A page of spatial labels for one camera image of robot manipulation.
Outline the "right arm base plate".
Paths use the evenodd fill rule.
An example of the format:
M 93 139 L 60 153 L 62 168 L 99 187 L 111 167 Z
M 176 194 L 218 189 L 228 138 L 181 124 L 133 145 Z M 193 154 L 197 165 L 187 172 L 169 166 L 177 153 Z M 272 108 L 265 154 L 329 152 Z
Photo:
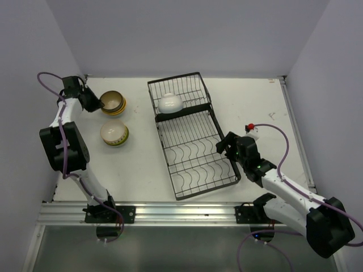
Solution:
M 269 224 L 271 222 L 260 204 L 243 202 L 235 206 L 234 211 L 237 224 Z

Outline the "white black striped bowl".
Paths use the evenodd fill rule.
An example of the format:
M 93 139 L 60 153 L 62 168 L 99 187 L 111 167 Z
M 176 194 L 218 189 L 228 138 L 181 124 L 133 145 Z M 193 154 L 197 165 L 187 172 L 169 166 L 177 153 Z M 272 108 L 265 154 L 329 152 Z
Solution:
M 100 136 L 105 142 L 118 143 L 126 136 L 126 126 L 120 120 L 110 120 L 101 127 Z

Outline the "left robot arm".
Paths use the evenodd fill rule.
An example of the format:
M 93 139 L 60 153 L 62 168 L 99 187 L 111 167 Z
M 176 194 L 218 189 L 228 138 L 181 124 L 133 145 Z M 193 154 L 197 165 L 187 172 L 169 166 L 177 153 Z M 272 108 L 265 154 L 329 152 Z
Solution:
M 44 151 L 54 171 L 73 180 L 87 198 L 83 210 L 93 220 L 114 221 L 118 215 L 113 198 L 89 166 L 90 154 L 75 123 L 83 111 L 92 113 L 103 103 L 79 76 L 60 77 L 49 72 L 37 74 L 38 82 L 56 95 L 58 110 L 53 122 L 39 131 Z

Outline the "lime yellow bowl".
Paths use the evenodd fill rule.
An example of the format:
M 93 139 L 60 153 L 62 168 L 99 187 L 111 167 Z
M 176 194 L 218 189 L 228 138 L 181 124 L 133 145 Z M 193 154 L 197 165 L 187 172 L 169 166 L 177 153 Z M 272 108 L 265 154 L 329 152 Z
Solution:
M 107 140 L 103 139 L 103 142 L 104 143 L 105 142 L 117 143 L 119 141 L 126 141 L 128 139 L 128 137 L 129 137 L 129 130 L 128 130 L 128 128 L 126 128 L 125 133 L 124 133 L 124 135 L 123 135 L 123 137 L 121 139 L 116 140 L 116 141 L 107 141 Z

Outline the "white ceramic bowl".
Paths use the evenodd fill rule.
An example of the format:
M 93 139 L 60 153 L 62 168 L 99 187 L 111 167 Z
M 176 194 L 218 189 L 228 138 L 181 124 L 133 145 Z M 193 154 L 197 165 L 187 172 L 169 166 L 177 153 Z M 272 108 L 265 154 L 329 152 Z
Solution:
M 166 93 L 158 103 L 158 110 L 163 114 L 176 113 L 183 109 L 183 101 L 174 93 Z

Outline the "dark patterned bowl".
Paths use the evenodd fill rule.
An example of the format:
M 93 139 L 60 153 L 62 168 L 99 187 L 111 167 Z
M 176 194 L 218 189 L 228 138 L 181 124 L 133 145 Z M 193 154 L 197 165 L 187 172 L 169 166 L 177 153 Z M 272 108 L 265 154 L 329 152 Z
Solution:
M 100 101 L 103 103 L 102 110 L 113 113 L 122 108 L 125 99 L 123 95 L 117 91 L 107 91 L 101 95 Z

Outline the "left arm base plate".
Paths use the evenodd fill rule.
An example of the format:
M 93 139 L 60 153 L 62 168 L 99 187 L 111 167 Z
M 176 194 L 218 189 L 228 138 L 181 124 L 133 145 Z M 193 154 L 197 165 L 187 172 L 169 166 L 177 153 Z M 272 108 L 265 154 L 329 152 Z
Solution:
M 123 222 L 125 224 L 133 224 L 136 214 L 135 206 L 116 206 L 117 210 L 123 216 Z M 110 209 L 107 209 L 101 205 L 88 206 L 83 209 L 86 213 L 85 223 L 95 223 L 95 224 L 111 224 L 117 223 L 120 220 L 118 214 Z

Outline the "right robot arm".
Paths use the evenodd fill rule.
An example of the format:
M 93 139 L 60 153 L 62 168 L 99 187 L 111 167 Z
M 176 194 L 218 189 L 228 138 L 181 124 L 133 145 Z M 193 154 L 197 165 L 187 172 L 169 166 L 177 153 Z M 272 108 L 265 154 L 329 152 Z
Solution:
M 258 222 L 279 221 L 304 236 L 311 248 L 328 258 L 348 245 L 355 233 L 337 198 L 325 199 L 284 176 L 258 152 L 257 136 L 229 132 L 216 144 L 218 153 L 239 163 L 247 178 L 268 190 L 266 202 L 254 201 L 253 216 Z

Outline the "orange yellow bowl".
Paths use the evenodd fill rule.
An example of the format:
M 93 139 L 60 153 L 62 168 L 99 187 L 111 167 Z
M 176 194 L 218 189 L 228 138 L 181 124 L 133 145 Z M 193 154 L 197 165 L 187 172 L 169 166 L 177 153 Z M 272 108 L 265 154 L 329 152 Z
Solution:
M 102 112 L 108 116 L 117 116 L 120 115 L 125 109 L 121 109 L 115 112 L 106 112 L 105 110 L 102 109 Z

